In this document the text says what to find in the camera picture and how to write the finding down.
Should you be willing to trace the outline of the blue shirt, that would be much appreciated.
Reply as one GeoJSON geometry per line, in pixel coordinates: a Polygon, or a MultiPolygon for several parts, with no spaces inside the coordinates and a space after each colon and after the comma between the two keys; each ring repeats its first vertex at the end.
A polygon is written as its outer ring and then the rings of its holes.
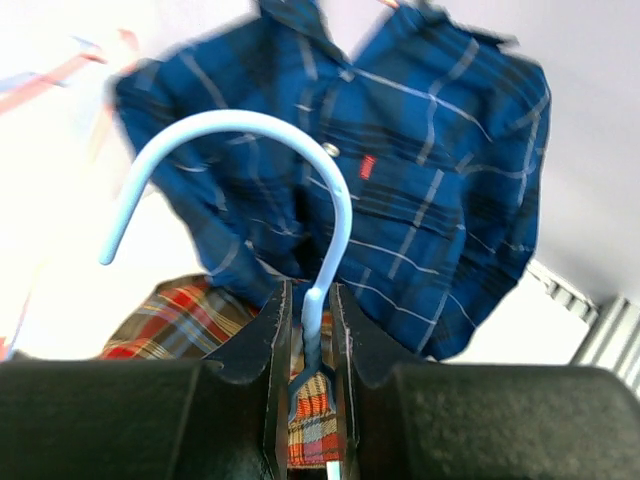
{"type": "MultiPolygon", "coordinates": [[[[309,134],[352,198],[337,280],[409,351],[460,353],[535,250],[551,108],[542,67],[426,4],[391,11],[354,60],[316,2],[259,9],[119,79],[119,117],[246,109],[309,134]]],[[[334,221],[319,174],[299,180],[295,256],[315,272],[334,221]]]]}

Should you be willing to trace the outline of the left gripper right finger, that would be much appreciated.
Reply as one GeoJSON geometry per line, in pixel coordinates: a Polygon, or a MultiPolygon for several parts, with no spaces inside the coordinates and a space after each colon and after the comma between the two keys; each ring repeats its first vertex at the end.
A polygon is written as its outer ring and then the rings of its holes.
{"type": "Polygon", "coordinates": [[[329,293],[338,445],[343,479],[409,471],[399,374],[421,361],[360,309],[344,285],[329,293]]]}

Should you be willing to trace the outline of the brown plaid shirt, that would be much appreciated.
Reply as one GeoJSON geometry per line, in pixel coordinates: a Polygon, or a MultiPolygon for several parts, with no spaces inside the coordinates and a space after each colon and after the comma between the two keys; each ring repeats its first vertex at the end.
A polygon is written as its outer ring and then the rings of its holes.
{"type": "MultiPolygon", "coordinates": [[[[203,275],[156,286],[116,329],[98,358],[201,358],[236,335],[259,309],[209,284],[203,275]]],[[[318,469],[337,461],[336,414],[329,408],[327,381],[319,374],[299,390],[288,427],[288,467],[318,469]]]]}

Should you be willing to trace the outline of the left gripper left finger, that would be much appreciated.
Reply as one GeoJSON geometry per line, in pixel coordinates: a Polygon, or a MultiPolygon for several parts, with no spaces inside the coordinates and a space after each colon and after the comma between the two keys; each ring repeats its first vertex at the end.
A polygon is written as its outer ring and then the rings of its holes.
{"type": "Polygon", "coordinates": [[[280,283],[241,331],[209,356],[202,394],[207,479],[287,477],[292,285],[280,283]]]}

